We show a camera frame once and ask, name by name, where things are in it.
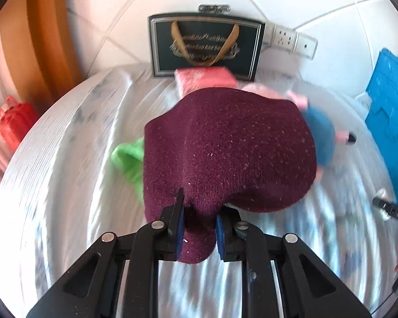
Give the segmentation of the floral tablecloth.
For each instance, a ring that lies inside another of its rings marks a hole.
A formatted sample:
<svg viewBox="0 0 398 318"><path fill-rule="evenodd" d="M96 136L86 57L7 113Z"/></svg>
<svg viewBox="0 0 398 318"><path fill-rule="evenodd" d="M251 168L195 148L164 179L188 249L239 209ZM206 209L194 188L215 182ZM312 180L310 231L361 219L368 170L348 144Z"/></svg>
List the floral tablecloth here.
<svg viewBox="0 0 398 318"><path fill-rule="evenodd" d="M336 147L300 202L276 213L243 212L243 219L273 236L295 233L382 317L395 301L398 222L372 204L392 187L366 109L352 96L273 71L260 70L256 79L279 93L307 95L357 143ZM148 66L115 68L73 88L30 130L0 185L0 298L14 316L25 317L103 233L122 236L144 224L144 206L109 157L178 100L175 81L154 78Z"/></svg>

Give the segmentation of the green fleece cloth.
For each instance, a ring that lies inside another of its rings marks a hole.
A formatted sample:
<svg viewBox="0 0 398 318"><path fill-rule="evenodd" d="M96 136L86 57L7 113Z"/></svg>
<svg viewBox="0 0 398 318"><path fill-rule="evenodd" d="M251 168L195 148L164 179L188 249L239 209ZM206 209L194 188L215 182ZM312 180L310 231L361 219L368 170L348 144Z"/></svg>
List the green fleece cloth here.
<svg viewBox="0 0 398 318"><path fill-rule="evenodd" d="M119 144L110 155L110 161L144 203L144 138Z"/></svg>

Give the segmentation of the blue plastic crate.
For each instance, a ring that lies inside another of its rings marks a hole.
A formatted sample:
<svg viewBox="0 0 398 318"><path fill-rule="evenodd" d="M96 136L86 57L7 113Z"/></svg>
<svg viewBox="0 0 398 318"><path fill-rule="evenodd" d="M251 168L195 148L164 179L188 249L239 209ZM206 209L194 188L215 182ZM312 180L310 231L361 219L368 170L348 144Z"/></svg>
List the blue plastic crate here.
<svg viewBox="0 0 398 318"><path fill-rule="evenodd" d="M398 204L398 57L380 51L366 93L371 98L365 123L385 161Z"/></svg>

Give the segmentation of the maroon knitted hat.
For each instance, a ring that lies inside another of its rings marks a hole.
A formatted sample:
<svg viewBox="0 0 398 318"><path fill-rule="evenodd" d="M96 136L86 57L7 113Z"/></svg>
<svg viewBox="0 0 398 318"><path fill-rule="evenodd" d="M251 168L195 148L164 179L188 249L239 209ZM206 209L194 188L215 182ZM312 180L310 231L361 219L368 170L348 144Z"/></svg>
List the maroon knitted hat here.
<svg viewBox="0 0 398 318"><path fill-rule="evenodd" d="M317 170L315 144L298 107L233 88L197 90L144 128L148 222L183 191L180 261L204 261L227 204L253 213L300 201Z"/></svg>

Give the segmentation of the white power strip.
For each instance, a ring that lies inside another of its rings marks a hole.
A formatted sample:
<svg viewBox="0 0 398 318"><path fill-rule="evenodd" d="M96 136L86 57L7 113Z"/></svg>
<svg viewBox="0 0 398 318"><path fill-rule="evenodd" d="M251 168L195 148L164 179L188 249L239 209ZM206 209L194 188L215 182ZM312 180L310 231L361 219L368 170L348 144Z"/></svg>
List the white power strip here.
<svg viewBox="0 0 398 318"><path fill-rule="evenodd" d="M272 22L265 25L263 48L273 47L312 60L317 46L318 41L306 34Z"/></svg>

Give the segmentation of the blue-dressed pig plush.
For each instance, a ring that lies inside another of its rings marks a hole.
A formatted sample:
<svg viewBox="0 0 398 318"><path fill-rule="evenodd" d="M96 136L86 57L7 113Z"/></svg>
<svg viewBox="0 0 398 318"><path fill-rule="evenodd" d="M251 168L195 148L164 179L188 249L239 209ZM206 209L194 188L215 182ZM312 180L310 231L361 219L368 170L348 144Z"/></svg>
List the blue-dressed pig plush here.
<svg viewBox="0 0 398 318"><path fill-rule="evenodd" d="M260 83L247 84L242 90L270 99L289 99L295 103L308 124L314 140L317 161L315 181L321 179L324 168L331 163L337 144L355 144L357 141L357 137L351 131L336 131L325 112L313 107L305 95L294 93L292 90L281 95Z"/></svg>

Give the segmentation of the dark green gift bag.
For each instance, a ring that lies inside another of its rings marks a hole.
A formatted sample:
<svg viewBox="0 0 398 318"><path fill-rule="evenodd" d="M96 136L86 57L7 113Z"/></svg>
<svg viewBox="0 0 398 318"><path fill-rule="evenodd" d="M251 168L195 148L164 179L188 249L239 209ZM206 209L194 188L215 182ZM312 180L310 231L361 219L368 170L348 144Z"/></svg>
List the dark green gift bag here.
<svg viewBox="0 0 398 318"><path fill-rule="evenodd" d="M255 79L265 23L240 16L174 12L149 16L152 69L157 77L183 68L225 67L241 81Z"/></svg>

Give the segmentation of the red handbag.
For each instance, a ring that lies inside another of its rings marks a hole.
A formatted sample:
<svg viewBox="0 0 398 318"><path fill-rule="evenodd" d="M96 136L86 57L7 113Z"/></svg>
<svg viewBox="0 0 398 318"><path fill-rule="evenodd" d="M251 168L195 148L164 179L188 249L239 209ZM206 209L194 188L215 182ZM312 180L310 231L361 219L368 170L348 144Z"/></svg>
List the red handbag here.
<svg viewBox="0 0 398 318"><path fill-rule="evenodd" d="M18 102L8 95L0 107L0 142L14 153L38 118L38 113L30 103Z"/></svg>

